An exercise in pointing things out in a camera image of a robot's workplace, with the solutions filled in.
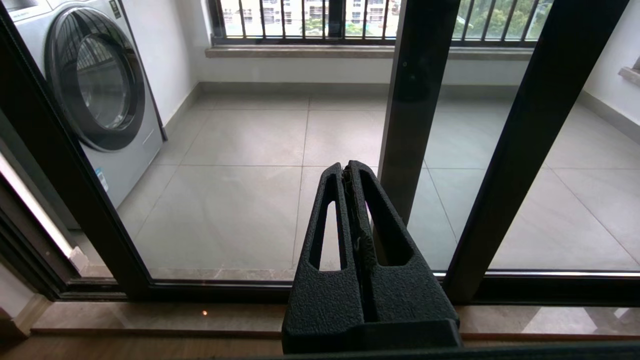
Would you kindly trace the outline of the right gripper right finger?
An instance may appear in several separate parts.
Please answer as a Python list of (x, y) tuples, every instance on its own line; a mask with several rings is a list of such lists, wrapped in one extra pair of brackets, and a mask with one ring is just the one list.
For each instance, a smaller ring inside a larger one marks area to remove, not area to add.
[(345, 191), (366, 321), (459, 325), (458, 313), (371, 168), (350, 161)]

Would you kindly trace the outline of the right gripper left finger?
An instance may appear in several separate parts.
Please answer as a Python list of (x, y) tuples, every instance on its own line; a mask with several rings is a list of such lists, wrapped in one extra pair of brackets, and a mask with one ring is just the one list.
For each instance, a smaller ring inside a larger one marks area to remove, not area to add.
[[(340, 269), (320, 270), (329, 204), (334, 203)], [(339, 162), (320, 176), (281, 328), (285, 354), (347, 351), (348, 333), (364, 324), (349, 209)]]

